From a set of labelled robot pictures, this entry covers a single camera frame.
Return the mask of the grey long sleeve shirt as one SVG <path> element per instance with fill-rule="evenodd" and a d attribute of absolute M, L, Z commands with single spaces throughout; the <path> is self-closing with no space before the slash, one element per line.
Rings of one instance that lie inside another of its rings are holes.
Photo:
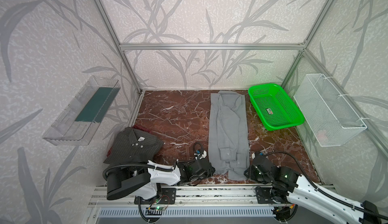
<path fill-rule="evenodd" d="M 250 165 L 245 96 L 232 91 L 211 94 L 209 161 L 217 174 L 243 181 Z"/>

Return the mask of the green plastic basket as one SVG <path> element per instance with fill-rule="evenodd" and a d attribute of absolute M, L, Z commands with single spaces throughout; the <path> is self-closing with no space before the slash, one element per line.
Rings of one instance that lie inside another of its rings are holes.
<path fill-rule="evenodd" d="M 275 83 L 252 86 L 248 89 L 248 95 L 263 126 L 268 131 L 296 127 L 305 122 L 299 107 L 285 90 Z M 273 111 L 272 115 L 267 113 L 267 108 Z"/>

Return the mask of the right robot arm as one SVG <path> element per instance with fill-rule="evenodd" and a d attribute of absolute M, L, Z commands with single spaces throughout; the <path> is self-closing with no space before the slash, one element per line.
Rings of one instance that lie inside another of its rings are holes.
<path fill-rule="evenodd" d="M 299 171 L 288 166 L 278 167 L 268 159 L 269 154 L 255 152 L 252 163 L 245 170 L 248 180 L 258 184 L 268 184 L 269 191 L 256 188 L 258 200 L 269 200 L 278 204 L 288 204 L 287 218 L 278 218 L 286 223 L 295 215 L 291 208 L 303 207 L 334 224 L 380 224 L 387 216 L 381 215 L 375 204 L 358 202 L 336 194 L 313 182 L 295 156 L 292 157 Z"/>

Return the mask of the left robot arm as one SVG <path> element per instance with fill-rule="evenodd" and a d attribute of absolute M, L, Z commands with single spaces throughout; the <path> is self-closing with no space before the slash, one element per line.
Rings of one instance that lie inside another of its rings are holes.
<path fill-rule="evenodd" d="M 135 195 L 144 200 L 161 194 L 160 185 L 181 186 L 213 176 L 215 168 L 206 158 L 176 162 L 172 166 L 147 162 L 109 165 L 103 171 L 107 184 L 107 200 Z"/>

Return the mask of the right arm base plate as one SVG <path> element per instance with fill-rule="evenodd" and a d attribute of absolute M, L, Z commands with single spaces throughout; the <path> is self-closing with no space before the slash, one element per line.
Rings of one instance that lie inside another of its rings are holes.
<path fill-rule="evenodd" d="M 284 204 L 291 205 L 287 195 L 270 187 L 257 186 L 255 188 L 256 198 L 259 204 Z"/>

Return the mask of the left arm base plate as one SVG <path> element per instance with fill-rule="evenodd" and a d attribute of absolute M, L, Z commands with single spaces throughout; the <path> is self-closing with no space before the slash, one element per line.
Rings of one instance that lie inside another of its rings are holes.
<path fill-rule="evenodd" d="M 141 199 L 138 196 L 135 196 L 134 203 L 138 204 L 139 201 L 141 205 L 145 204 L 174 204 L 176 200 L 176 188 L 162 188 L 161 193 L 157 194 L 155 197 L 149 199 L 149 200 L 144 200 Z"/>

